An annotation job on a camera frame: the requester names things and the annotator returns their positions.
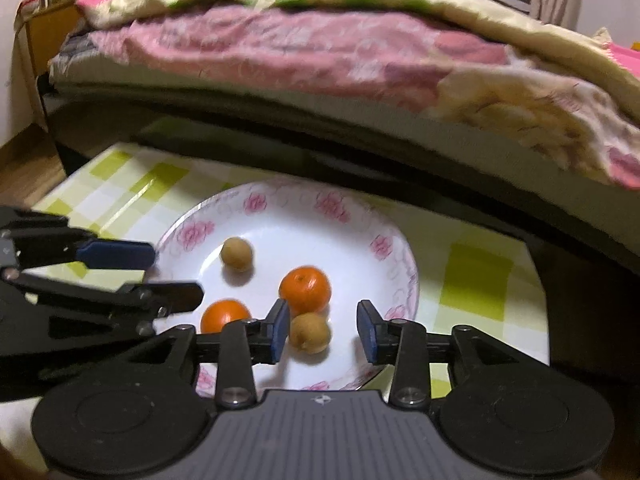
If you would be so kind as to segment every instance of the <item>floral plate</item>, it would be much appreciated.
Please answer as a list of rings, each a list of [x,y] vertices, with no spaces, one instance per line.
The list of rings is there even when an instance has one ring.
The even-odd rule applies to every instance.
[[[254,270],[237,274],[219,258],[224,241],[245,238],[254,247]],[[356,329],[356,306],[371,300],[385,319],[415,319],[418,279],[414,256],[399,229],[368,204],[340,189],[278,178],[235,187],[205,200],[162,237],[149,281],[197,280],[203,303],[188,314],[156,320],[156,329],[190,323],[198,329],[207,306],[224,298],[244,303],[263,318],[295,267],[322,269],[332,284],[329,348],[308,356],[288,345],[276,366],[255,365],[265,388],[353,390],[379,367],[368,364]],[[201,366],[198,392],[212,395],[216,365]]]

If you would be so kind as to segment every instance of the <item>brown round fruit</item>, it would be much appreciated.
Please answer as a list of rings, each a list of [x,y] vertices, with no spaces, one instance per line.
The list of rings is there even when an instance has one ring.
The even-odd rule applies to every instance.
[[[291,321],[289,343],[308,354],[317,354],[329,346],[331,329],[324,317],[315,312],[300,314]]]
[[[324,309],[331,299],[331,285],[322,270],[298,267],[284,277],[278,293],[287,300],[291,315],[295,317]]]
[[[220,251],[220,259],[226,265],[238,272],[251,269],[254,264],[254,250],[249,242],[242,238],[229,238]]]
[[[211,334],[222,331],[227,323],[238,319],[251,319],[251,313],[237,300],[220,300],[211,303],[200,319],[200,332]]]

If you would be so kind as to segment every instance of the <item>wall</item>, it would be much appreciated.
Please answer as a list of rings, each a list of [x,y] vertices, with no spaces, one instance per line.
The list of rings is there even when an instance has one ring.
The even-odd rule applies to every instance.
[[[0,0],[0,146],[33,122],[20,54],[14,47],[14,21],[22,0]]]
[[[592,36],[600,27],[621,46],[640,41],[640,0],[582,0],[576,30]]]

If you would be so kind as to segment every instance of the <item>checkered tablecloth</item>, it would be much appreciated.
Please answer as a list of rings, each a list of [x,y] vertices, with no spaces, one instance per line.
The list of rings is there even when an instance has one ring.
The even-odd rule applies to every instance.
[[[69,216],[72,225],[106,238],[157,242],[183,213],[229,187],[274,174],[117,144],[53,190],[36,209]],[[470,324],[548,363],[545,295],[524,243],[465,222],[385,198],[355,193],[391,218],[414,252],[420,277],[417,321],[431,332]],[[88,270],[65,264],[50,277],[117,288],[141,272]],[[449,391],[445,365],[432,365],[433,396]],[[386,390],[389,372],[370,388]],[[30,438],[34,401],[0,406],[0,438],[38,463]]]

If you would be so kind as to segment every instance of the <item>orange object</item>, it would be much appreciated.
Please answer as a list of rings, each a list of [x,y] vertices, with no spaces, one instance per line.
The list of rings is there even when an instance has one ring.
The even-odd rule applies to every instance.
[[[326,274],[315,267],[298,267],[280,283],[280,297],[287,300],[292,316],[319,312],[331,299],[331,285]]]
[[[251,319],[247,307],[236,300],[220,300],[211,303],[200,320],[200,332],[211,334],[220,332],[227,323],[238,319]]]

